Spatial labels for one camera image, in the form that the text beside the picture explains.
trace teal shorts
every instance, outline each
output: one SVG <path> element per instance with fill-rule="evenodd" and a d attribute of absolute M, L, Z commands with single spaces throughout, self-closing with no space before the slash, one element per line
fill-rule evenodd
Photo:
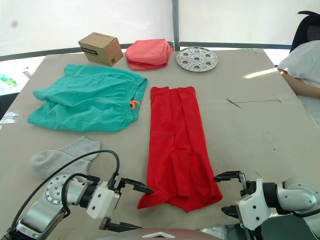
<path fill-rule="evenodd" d="M 76 132 L 115 132 L 138 118 L 148 80 L 133 72 L 105 67 L 69 64 L 65 76 L 52 86 L 36 89 L 46 101 L 28 117 L 37 126 Z"/>

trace perforated metal tray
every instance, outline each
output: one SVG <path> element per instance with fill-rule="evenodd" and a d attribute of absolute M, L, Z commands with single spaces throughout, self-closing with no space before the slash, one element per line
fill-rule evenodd
<path fill-rule="evenodd" d="M 218 57 L 213 51 L 198 46 L 181 50 L 175 59 L 182 68 L 192 72 L 209 71 L 218 64 Z"/>

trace orange drawstring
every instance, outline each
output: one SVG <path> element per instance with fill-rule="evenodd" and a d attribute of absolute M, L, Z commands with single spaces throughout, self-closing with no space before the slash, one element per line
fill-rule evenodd
<path fill-rule="evenodd" d="M 131 109 L 135 109 L 136 108 L 136 105 L 135 104 L 139 104 L 140 105 L 140 102 L 136 101 L 136 100 L 132 100 L 130 101 L 130 105 L 131 105 Z"/>

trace brown box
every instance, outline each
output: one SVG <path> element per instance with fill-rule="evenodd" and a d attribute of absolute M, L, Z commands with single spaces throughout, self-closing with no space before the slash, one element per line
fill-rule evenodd
<path fill-rule="evenodd" d="M 79 45 L 89 61 L 110 67 L 124 56 L 114 36 L 93 32 L 81 39 Z"/>

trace white backdrop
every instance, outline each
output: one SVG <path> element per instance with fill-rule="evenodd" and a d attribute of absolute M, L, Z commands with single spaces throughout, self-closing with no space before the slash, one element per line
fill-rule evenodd
<path fill-rule="evenodd" d="M 179 38 L 291 45 L 303 10 L 320 14 L 320 0 L 180 0 Z"/>
<path fill-rule="evenodd" d="M 0 0 L 0 29 L 0 56 L 76 48 L 92 32 L 173 40 L 170 0 Z"/>

